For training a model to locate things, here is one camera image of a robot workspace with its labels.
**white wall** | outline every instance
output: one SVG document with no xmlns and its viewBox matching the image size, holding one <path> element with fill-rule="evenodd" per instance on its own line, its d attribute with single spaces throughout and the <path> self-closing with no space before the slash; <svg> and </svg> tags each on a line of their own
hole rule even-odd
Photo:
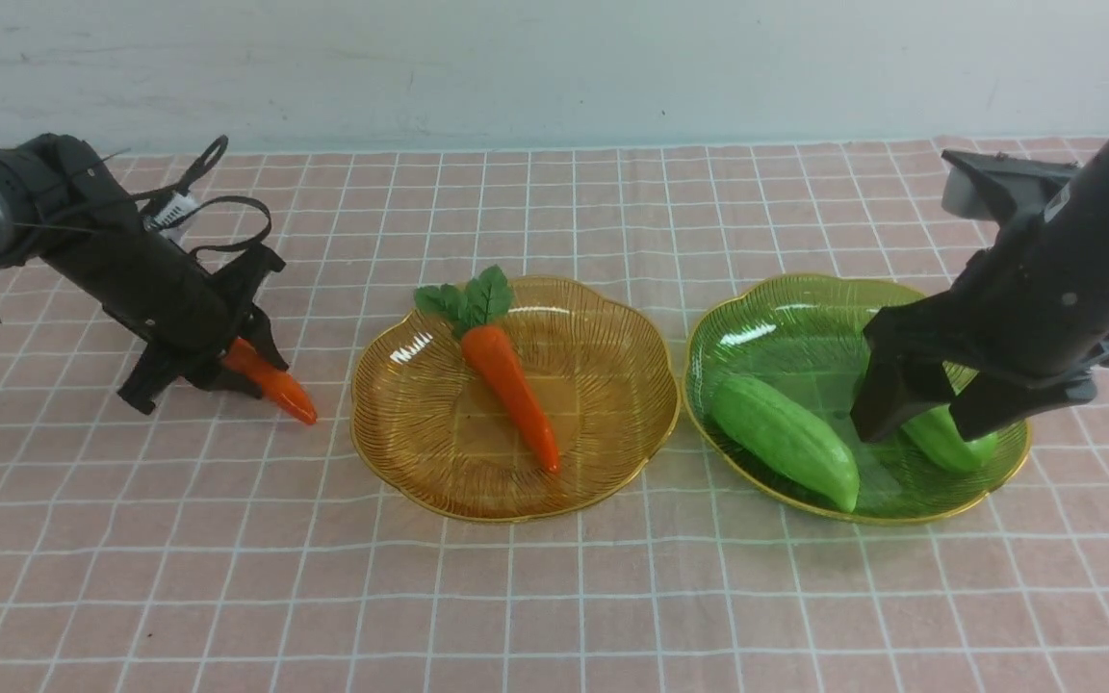
<svg viewBox="0 0 1109 693">
<path fill-rule="evenodd" d="M 1108 135 L 1109 0 L 0 0 L 0 142 Z"/>
</svg>

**orange carrot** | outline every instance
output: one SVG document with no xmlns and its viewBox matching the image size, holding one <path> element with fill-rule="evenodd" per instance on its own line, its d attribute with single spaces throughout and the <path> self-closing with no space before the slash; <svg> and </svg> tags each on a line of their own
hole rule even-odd
<svg viewBox="0 0 1109 693">
<path fill-rule="evenodd" d="M 317 421 L 316 407 L 311 402 L 303 386 L 298 385 L 291 374 L 265 361 L 250 342 L 241 337 L 234 339 L 221 364 L 232 371 L 250 377 L 264 391 L 265 398 L 272 399 L 273 404 L 285 409 L 291 417 L 307 426 L 313 426 Z"/>
<path fill-rule="evenodd" d="M 414 293 L 419 310 L 440 313 L 452 324 L 465 363 L 500 400 L 542 469 L 554 473 L 559 468 L 559 450 L 550 418 L 525 377 L 511 339 L 494 324 L 510 310 L 511 299 L 507 276 L 498 265 L 470 279 L 465 291 L 445 284 L 423 286 Z"/>
</svg>

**cucumber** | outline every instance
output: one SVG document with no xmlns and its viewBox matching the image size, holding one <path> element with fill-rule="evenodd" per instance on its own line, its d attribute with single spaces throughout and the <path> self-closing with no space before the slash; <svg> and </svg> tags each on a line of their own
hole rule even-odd
<svg viewBox="0 0 1109 693">
<path fill-rule="evenodd" d="M 987 434 L 976 440 L 965 440 L 956 430 L 956 421 L 947 409 L 939 405 L 905 422 L 903 434 L 942 470 L 954 473 L 976 472 L 986 465 L 999 447 L 999 435 Z"/>
<path fill-rule="evenodd" d="M 765 381 L 743 375 L 728 376 L 718 387 L 709 416 L 767 468 L 854 512 L 857 462 L 827 421 Z"/>
</svg>

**orange plate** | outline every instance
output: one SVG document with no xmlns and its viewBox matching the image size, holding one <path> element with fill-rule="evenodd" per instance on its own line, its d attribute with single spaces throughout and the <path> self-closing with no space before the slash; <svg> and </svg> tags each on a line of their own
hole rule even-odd
<svg viewBox="0 0 1109 693">
<path fill-rule="evenodd" d="M 523 276 L 511 288 L 498 325 L 551 418 L 559 473 L 523 447 L 442 318 L 410 312 L 354 369 L 362 459 L 436 513 L 523 521 L 591 506 L 634 479 L 678 421 L 670 354 L 642 313 L 560 277 Z"/>
</svg>

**carrot leaves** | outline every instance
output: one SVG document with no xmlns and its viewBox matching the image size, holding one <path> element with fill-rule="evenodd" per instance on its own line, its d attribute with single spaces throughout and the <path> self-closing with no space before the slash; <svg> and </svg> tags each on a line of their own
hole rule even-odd
<svg viewBox="0 0 1109 693">
<path fill-rule="evenodd" d="M 414 291 L 414 303 L 424 313 L 440 313 L 452 324 L 456 336 L 489 325 L 507 315 L 515 295 L 499 265 L 490 265 L 468 281 L 464 291 L 450 284 Z"/>
</svg>

